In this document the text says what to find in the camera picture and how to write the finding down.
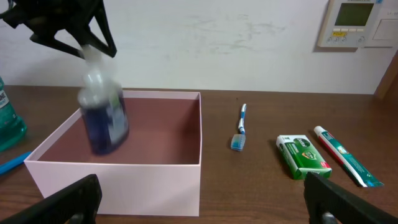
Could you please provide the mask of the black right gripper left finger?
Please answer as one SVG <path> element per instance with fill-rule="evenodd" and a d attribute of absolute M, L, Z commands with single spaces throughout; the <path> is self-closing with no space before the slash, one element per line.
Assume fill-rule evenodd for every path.
<path fill-rule="evenodd" d="M 1 223 L 95 223 L 101 199 L 98 177 L 90 174 Z"/>

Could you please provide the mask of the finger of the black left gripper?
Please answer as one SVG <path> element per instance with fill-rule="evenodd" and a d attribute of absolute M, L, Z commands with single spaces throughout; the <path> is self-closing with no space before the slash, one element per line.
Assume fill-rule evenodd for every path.
<path fill-rule="evenodd" d="M 36 44 L 44 45 L 46 47 L 50 47 L 55 50 L 59 50 L 61 52 L 65 52 L 70 55 L 74 55 L 76 57 L 84 59 L 81 50 L 78 50 L 70 45 L 67 45 L 57 39 L 54 36 L 40 36 L 37 34 L 32 34 L 30 40 L 35 42 Z"/>
<path fill-rule="evenodd" d="M 102 41 L 96 34 L 91 31 L 90 22 L 95 20 L 104 39 Z M 114 58 L 117 53 L 116 44 L 114 43 L 109 24 L 106 16 L 106 11 L 103 7 L 95 7 L 88 14 L 85 19 L 85 25 L 83 26 L 83 36 L 85 38 L 85 44 L 91 45 L 100 52 Z"/>

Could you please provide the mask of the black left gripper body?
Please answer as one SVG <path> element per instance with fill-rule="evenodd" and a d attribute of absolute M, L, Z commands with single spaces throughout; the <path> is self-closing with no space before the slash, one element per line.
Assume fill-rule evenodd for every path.
<path fill-rule="evenodd" d="M 92 19 L 104 27 L 104 3 L 100 0 L 14 0 L 1 13 L 1 19 L 16 28 L 26 25 L 36 34 L 45 30 L 75 30 L 90 28 Z"/>

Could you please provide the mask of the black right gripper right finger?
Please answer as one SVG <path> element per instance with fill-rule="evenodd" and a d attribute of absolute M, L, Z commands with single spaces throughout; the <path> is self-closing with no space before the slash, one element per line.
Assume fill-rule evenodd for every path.
<path fill-rule="evenodd" d="M 307 174 L 304 187 L 310 223 L 397 223 L 397 217 L 314 172 Z"/>

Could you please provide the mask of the green soap box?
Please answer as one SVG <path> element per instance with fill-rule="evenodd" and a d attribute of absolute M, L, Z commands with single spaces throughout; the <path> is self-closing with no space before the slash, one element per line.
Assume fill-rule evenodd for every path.
<path fill-rule="evenodd" d="M 314 172 L 324 178 L 331 176 L 332 168 L 306 135 L 279 135 L 276 145 L 287 163 L 293 179 L 305 179 L 309 172 Z"/>

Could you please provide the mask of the clear spray bottle dark liquid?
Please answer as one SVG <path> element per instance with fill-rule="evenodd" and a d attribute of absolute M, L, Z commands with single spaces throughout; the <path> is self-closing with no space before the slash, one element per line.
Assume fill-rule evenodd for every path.
<path fill-rule="evenodd" d="M 109 154 L 129 134 L 123 89 L 106 70 L 101 51 L 84 45 L 81 54 L 89 70 L 78 93 L 80 111 L 93 153 Z"/>

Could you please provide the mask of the teal mouthwash bottle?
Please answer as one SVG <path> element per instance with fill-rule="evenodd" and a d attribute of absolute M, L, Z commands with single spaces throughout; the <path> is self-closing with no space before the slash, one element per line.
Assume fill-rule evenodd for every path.
<path fill-rule="evenodd" d="M 24 120 L 15 112 L 4 86 L 1 78 L 1 151 L 18 144 L 27 131 Z"/>

